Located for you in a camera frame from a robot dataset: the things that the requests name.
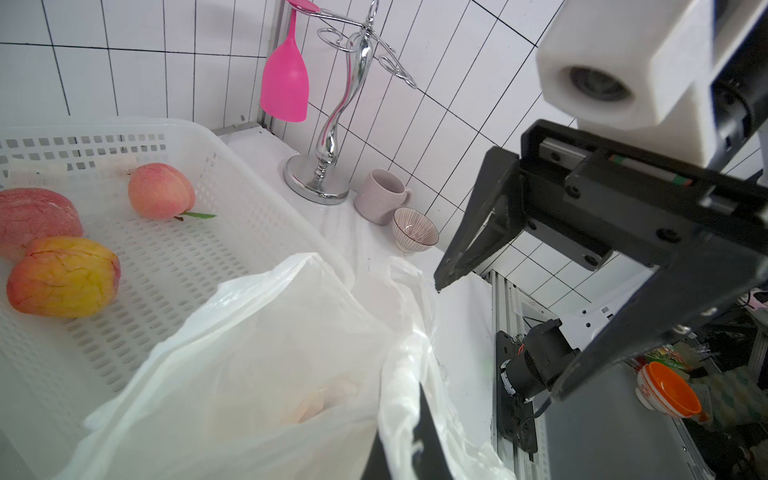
bowl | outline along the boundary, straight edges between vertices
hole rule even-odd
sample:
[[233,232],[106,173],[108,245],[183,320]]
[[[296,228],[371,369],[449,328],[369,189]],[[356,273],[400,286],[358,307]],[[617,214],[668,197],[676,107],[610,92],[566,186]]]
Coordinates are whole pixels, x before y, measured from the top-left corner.
[[635,395],[649,410],[687,419],[701,412],[694,389],[670,367],[659,362],[643,366],[637,373]]
[[392,231],[397,247],[406,252],[423,252],[437,244],[437,227],[424,214],[408,207],[395,210]]

white plastic bag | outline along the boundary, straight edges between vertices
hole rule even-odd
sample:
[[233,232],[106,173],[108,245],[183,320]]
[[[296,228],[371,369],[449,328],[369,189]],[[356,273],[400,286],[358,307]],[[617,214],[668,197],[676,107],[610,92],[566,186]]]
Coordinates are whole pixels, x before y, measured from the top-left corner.
[[314,253],[223,283],[88,417],[57,478],[357,480],[377,429],[392,477],[415,478],[421,382],[454,478],[512,479],[463,437],[425,332],[433,292],[399,259],[349,292]]

kitchen counter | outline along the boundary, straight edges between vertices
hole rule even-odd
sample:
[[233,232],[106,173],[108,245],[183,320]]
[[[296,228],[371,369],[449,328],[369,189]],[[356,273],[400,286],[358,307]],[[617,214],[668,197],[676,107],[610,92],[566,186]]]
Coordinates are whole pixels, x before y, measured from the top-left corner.
[[[387,258],[404,257],[432,278],[443,252],[436,247],[403,253],[390,225],[369,222],[353,206],[356,193],[340,205],[320,205],[294,193],[283,167],[297,152],[261,127],[221,136],[254,171],[299,211],[352,266],[356,276],[377,272]],[[493,323],[491,286],[474,273],[445,288],[435,299],[435,356],[448,380],[449,395],[469,440],[491,438]]]

mug handle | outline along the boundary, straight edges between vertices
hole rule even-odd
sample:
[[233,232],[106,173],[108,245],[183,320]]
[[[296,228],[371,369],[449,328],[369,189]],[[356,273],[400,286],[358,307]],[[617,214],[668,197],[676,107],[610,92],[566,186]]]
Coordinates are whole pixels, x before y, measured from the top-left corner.
[[410,188],[406,188],[406,199],[402,201],[400,204],[400,207],[404,207],[413,197],[413,190]]

pink mug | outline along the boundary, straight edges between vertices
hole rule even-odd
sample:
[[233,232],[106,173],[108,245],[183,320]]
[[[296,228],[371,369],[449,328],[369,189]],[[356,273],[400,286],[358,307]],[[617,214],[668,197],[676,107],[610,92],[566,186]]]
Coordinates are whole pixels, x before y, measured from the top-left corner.
[[386,225],[392,221],[395,209],[408,201],[411,194],[411,189],[406,188],[396,175],[374,168],[355,197],[355,208],[373,223]]

